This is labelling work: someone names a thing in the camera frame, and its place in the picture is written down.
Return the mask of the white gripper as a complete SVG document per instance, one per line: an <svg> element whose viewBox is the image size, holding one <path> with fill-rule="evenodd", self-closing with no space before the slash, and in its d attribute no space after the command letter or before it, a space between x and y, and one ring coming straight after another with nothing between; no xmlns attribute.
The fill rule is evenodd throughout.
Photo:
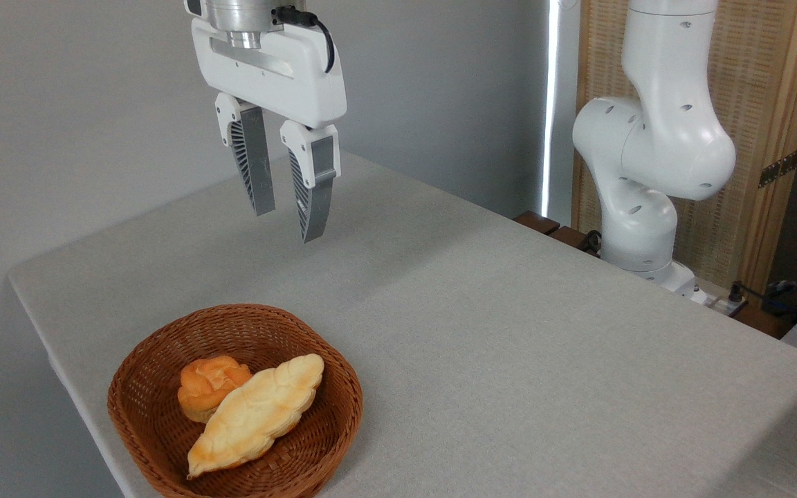
<svg viewBox="0 0 797 498"><path fill-rule="evenodd" d="M187 1L185 9L203 79L221 92L215 107L222 142L255 214L275 210L266 109L289 119L280 136L290 154L301 236L305 243L318 239L340 176L338 130L329 124L347 107L332 36L304 1Z"/></svg>

